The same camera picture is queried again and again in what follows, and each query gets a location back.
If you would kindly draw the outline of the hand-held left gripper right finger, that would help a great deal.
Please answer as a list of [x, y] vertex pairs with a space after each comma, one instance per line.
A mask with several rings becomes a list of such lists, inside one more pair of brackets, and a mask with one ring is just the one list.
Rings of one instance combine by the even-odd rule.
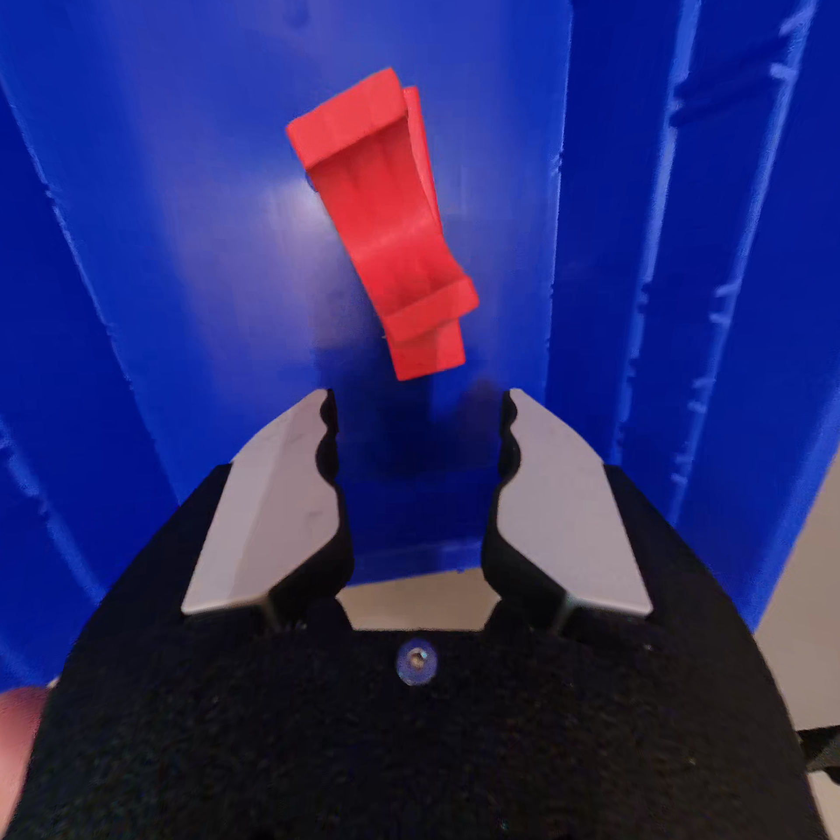
[[651, 616], [601, 457], [519, 388], [501, 400], [498, 474], [480, 568], [504, 603], [539, 631], [559, 631], [580, 612]]

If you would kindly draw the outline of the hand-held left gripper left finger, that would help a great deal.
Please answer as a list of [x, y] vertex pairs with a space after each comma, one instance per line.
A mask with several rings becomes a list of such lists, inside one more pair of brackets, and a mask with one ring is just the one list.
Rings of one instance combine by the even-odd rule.
[[319, 388], [236, 454], [182, 600], [184, 616], [255, 608], [276, 629], [304, 623], [354, 572], [338, 485], [338, 407]]

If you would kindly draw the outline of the blue plastic bin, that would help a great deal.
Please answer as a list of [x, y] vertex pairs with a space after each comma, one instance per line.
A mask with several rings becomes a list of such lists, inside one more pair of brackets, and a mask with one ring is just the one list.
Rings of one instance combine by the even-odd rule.
[[[480, 299], [405, 383], [285, 132], [388, 67]], [[320, 386], [354, 583], [478, 563], [519, 387], [757, 629], [838, 446], [838, 2], [2, 2], [2, 690]]]

